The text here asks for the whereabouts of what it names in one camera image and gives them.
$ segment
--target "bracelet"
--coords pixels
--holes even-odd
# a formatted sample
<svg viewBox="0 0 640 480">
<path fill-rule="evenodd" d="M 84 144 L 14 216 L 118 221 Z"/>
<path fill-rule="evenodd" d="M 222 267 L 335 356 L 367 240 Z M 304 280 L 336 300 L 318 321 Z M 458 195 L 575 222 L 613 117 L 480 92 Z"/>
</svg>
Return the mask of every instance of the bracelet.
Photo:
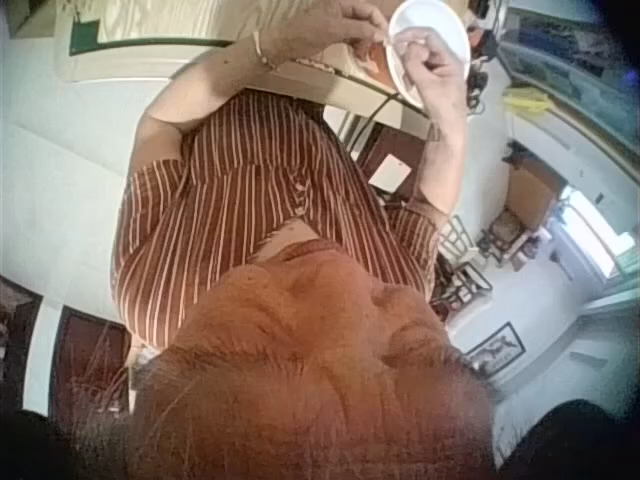
<svg viewBox="0 0 640 480">
<path fill-rule="evenodd" d="M 267 58 L 264 53 L 262 53 L 262 47 L 260 46 L 260 32 L 258 30 L 253 32 L 253 44 L 256 47 L 256 55 L 258 55 L 260 62 L 269 70 L 277 70 L 278 66 Z"/>
</svg>

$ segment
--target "striped shirt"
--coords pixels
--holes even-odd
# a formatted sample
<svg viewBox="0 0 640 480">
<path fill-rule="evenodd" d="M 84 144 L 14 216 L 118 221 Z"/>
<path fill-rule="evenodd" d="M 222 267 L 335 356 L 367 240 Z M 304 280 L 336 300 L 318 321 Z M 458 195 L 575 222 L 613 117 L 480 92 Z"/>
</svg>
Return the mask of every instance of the striped shirt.
<svg viewBox="0 0 640 480">
<path fill-rule="evenodd" d="M 221 275 L 292 219 L 340 244 L 372 275 L 429 296 L 443 214 L 381 207 L 322 119 L 288 97 L 245 91 L 125 188 L 112 289 L 121 319 L 156 348 Z"/>
</svg>

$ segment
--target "white plate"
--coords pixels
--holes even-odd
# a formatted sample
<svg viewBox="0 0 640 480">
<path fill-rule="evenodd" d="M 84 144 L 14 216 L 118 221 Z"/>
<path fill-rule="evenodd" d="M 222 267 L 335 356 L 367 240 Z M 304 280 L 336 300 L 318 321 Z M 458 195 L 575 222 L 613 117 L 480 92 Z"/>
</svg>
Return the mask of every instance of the white plate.
<svg viewBox="0 0 640 480">
<path fill-rule="evenodd" d="M 464 77 L 469 74 L 471 47 L 469 37 L 458 15 L 440 0 L 408 0 L 398 7 L 389 22 L 391 39 L 409 27 L 431 27 L 464 62 Z M 413 105 L 423 108 L 418 90 L 407 90 L 402 81 L 404 67 L 392 45 L 387 46 L 387 63 L 393 83 L 400 94 Z"/>
</svg>

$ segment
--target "framed picture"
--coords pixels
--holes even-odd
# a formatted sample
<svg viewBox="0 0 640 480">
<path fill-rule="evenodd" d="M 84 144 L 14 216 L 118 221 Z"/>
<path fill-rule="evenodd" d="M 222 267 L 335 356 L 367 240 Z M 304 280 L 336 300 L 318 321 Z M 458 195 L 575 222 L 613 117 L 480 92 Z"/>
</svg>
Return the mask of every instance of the framed picture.
<svg viewBox="0 0 640 480">
<path fill-rule="evenodd" d="M 524 345 L 511 323 L 506 323 L 489 338 L 472 348 L 467 360 L 486 378 L 505 369 L 525 352 Z"/>
<path fill-rule="evenodd" d="M 86 419 L 129 411 L 131 336 L 124 325 L 65 306 L 53 351 L 49 418 L 65 433 Z"/>
<path fill-rule="evenodd" d="M 0 276 L 0 414 L 22 408 L 27 357 L 42 296 Z"/>
</svg>

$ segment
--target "shirt sleeve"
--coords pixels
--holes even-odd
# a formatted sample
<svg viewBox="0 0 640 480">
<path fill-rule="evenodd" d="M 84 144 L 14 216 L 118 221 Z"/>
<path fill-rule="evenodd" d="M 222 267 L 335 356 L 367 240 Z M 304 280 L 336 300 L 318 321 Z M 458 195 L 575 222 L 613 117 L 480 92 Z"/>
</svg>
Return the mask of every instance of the shirt sleeve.
<svg viewBox="0 0 640 480">
<path fill-rule="evenodd" d="M 430 298 L 435 283 L 439 232 L 448 216 L 427 202 L 393 201 L 385 210 L 396 238 L 420 266 L 425 278 L 425 294 Z"/>
<path fill-rule="evenodd" d="M 112 281 L 127 260 L 156 230 L 178 196 L 185 164 L 180 159 L 157 160 L 129 177 L 120 205 L 113 248 Z"/>
</svg>

